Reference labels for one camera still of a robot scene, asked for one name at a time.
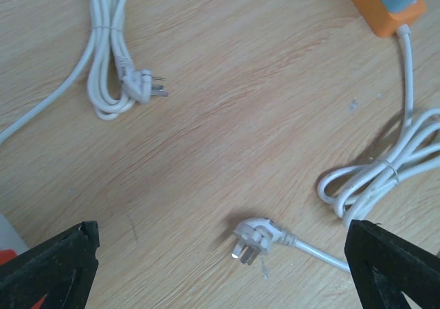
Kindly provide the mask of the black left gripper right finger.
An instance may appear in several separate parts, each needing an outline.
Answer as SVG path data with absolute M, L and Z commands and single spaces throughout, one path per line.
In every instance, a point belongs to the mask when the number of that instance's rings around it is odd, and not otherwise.
M 344 245 L 363 308 L 439 307 L 439 258 L 367 221 L 353 220 Z

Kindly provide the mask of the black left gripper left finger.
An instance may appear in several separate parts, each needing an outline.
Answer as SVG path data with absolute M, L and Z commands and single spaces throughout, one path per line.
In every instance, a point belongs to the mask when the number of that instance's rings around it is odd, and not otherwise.
M 1 265 L 1 307 L 84 308 L 98 269 L 98 223 L 81 222 Z

